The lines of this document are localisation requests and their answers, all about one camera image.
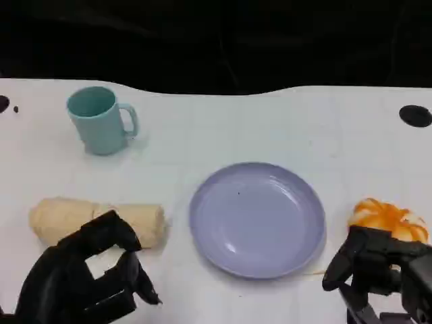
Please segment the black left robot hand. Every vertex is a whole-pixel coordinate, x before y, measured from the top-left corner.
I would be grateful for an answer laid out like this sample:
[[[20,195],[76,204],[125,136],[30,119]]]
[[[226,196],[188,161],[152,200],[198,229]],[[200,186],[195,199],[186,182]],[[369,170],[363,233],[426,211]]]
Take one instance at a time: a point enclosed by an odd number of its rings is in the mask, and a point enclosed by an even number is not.
[[[124,250],[117,263],[94,278],[86,260],[115,245]],[[24,280],[15,312],[1,313],[1,322],[112,323],[136,310],[135,295],[160,304],[139,250],[132,227],[115,211],[106,212],[42,253]]]

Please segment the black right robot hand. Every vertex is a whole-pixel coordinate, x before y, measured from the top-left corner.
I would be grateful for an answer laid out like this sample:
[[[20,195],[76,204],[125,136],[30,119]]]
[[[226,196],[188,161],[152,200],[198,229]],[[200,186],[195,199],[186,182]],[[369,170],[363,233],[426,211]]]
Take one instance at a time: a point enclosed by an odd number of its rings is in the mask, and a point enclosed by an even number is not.
[[[430,323],[431,246],[405,242],[390,232],[352,226],[322,281],[339,290],[347,323]],[[401,295],[403,313],[377,315],[369,294]]]

